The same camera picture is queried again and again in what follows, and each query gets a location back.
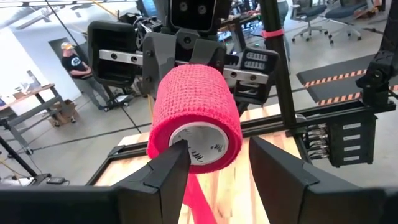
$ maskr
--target office chair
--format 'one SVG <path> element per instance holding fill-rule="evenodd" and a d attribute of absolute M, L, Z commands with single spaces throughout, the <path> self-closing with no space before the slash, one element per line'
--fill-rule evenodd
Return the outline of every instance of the office chair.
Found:
<path fill-rule="evenodd" d="M 357 40 L 361 40 L 361 33 L 359 32 L 360 26 L 354 25 L 353 21 L 373 8 L 373 2 L 371 0 L 340 0 L 340 7 L 334 8 L 325 14 L 325 18 L 331 19 L 337 22 L 345 23 L 346 25 L 332 32 L 329 35 L 330 44 L 334 42 L 332 37 L 337 37 L 341 34 L 347 34 L 350 37 L 352 34 L 357 37 Z"/>
<path fill-rule="evenodd" d="M 299 22 L 307 22 L 308 26 L 304 30 L 301 30 L 298 34 L 295 34 L 292 38 L 292 42 L 295 42 L 296 36 L 303 36 L 308 33 L 306 41 L 310 40 L 313 31 L 323 32 L 328 35 L 328 30 L 322 28 L 322 26 L 311 26 L 311 21 L 316 19 L 320 14 L 325 12 L 327 6 L 324 4 L 313 6 L 312 0 L 293 0 L 293 11 L 290 17 L 291 20 Z"/>

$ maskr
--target ceiling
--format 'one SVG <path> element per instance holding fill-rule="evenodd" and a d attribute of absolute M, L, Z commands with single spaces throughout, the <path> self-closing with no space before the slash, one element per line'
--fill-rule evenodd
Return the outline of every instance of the ceiling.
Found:
<path fill-rule="evenodd" d="M 116 11 L 117 9 L 131 6 L 132 0 L 112 0 L 108 2 L 102 2 L 104 7 L 109 10 Z M 96 10 L 103 12 L 103 9 L 96 6 L 92 1 L 50 1 L 52 8 L 58 14 L 64 14 L 65 11 L 70 11 L 76 14 L 77 17 L 81 17 L 81 14 L 90 15 L 84 13 L 89 8 L 96 8 Z M 46 2 L 35 0 L 29 1 L 30 5 L 34 3 L 35 6 L 24 6 L 24 7 L 4 7 L 12 5 L 11 3 L 19 3 L 19 1 L 12 0 L 0 0 L 0 29 L 5 27 L 12 27 L 14 29 L 25 29 L 39 21 L 51 22 L 49 17 L 53 14 L 51 9 L 46 6 Z"/>

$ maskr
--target concrete floor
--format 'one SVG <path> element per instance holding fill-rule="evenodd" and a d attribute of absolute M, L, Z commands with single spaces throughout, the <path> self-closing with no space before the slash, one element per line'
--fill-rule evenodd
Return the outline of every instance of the concrete floor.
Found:
<path fill-rule="evenodd" d="M 318 18 L 315 23 L 317 26 L 323 26 L 330 32 L 339 29 L 342 24 L 332 21 L 326 21 Z M 303 29 L 305 23 L 286 20 L 285 30 L 288 39 Z M 377 30 L 384 30 L 385 22 L 374 25 Z M 377 52 L 382 35 L 362 31 L 363 39 L 360 42 L 349 40 L 347 36 L 335 38 L 335 45 L 331 47 L 329 40 L 323 34 L 314 33 L 312 40 L 306 42 L 304 39 L 297 38 L 294 44 L 290 43 L 291 49 L 291 85 L 292 89 L 302 88 L 296 73 L 309 69 L 326 66 L 333 63 L 344 62 L 365 55 Z M 261 43 L 260 38 L 254 37 L 248 40 L 248 43 Z M 22 157 L 35 167 L 38 172 L 49 172 L 53 176 L 65 177 L 70 180 L 72 185 L 86 184 L 88 179 L 94 174 L 97 168 L 105 160 L 108 152 L 118 144 L 124 137 L 137 134 L 138 131 L 133 128 L 132 123 L 121 109 L 112 110 L 107 113 L 98 111 L 86 97 L 82 96 L 76 100 L 80 120 L 75 124 L 68 124 L 60 128 L 53 128 L 48 122 L 42 122 L 30 131 L 24 134 L 24 137 L 30 142 L 32 149 L 42 148 L 35 151 L 29 158 L 23 154 Z M 267 105 L 277 103 L 277 98 L 270 98 Z M 315 106 L 307 91 L 298 91 L 294 93 L 294 103 L 296 110 Z M 126 112 L 136 122 L 137 125 L 150 122 L 147 100 L 138 98 L 131 101 Z M 354 184 L 360 186 L 377 185 L 398 185 L 398 153 L 396 153 L 394 136 L 397 131 L 394 129 L 397 122 L 396 111 L 378 115 L 376 130 L 376 148 L 374 164 L 346 166 L 339 169 L 333 168 L 327 160 L 315 161 L 315 165 L 325 169 L 332 174 L 342 177 Z M 149 130 L 149 126 L 140 128 L 142 132 Z M 124 131 L 105 134 L 97 138 L 90 138 L 103 133 Z M 0 132 L 4 138 L 9 138 L 5 132 Z M 68 144 L 51 146 L 60 142 L 81 139 Z M 14 149 L 20 149 L 20 145 L 13 141 L 10 145 Z M 4 159 L 7 153 L 0 155 Z M 26 174 L 23 169 L 12 159 L 6 161 L 11 167 L 22 174 Z M 0 165 L 0 176 L 5 177 L 11 173 Z"/>

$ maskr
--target red tape roll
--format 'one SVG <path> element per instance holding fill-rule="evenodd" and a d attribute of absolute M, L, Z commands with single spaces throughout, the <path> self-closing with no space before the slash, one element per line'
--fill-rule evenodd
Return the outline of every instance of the red tape roll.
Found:
<path fill-rule="evenodd" d="M 194 174 L 230 165 L 242 145 L 235 101 L 222 74 L 205 65 L 181 65 L 161 81 L 154 107 L 147 154 L 154 158 L 186 139 L 191 168 L 183 203 L 196 224 L 216 223 Z"/>

